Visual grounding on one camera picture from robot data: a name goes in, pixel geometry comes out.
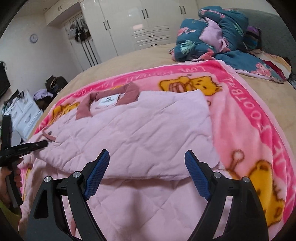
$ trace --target headboard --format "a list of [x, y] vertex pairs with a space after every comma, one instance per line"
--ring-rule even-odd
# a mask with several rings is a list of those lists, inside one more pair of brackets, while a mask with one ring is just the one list
[[296, 42], [280, 16], [251, 9], [236, 9], [249, 18], [249, 25], [261, 29], [262, 47], [267, 53], [288, 57], [296, 74]]

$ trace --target clothing label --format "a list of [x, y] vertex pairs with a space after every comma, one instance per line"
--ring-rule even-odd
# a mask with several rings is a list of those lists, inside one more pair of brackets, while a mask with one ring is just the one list
[[99, 100], [98, 107], [113, 106], [117, 103], [120, 94], [104, 97]]

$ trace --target green sleeve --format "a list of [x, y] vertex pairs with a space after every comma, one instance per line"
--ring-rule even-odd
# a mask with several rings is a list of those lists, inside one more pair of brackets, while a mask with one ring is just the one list
[[18, 224], [20, 219], [22, 218], [22, 212], [20, 208], [10, 210], [0, 200], [0, 209], [2, 210], [10, 225], [14, 228], [15, 231], [18, 232]]

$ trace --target mattress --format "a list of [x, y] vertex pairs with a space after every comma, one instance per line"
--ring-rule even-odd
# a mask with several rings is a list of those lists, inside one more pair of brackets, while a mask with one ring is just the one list
[[[62, 97], [80, 89], [81, 87], [111, 76], [153, 68], [161, 65], [175, 64], [168, 53], [175, 45], [160, 45], [152, 48], [138, 50], [123, 56], [113, 58], [107, 62], [91, 67], [77, 75], [57, 95], [48, 108], [44, 111], [36, 127], [49, 113], [52, 106]], [[290, 143], [293, 154], [296, 153], [296, 91], [288, 83], [278, 84], [272, 81], [253, 78], [245, 75], [241, 77], [261, 97], [275, 115], [280, 127], [283, 129]]]

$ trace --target black monitor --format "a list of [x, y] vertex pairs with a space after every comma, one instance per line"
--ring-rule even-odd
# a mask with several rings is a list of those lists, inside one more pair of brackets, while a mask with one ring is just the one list
[[6, 93], [6, 91], [10, 87], [10, 83], [6, 75], [4, 65], [4, 62], [0, 62], [0, 98]]

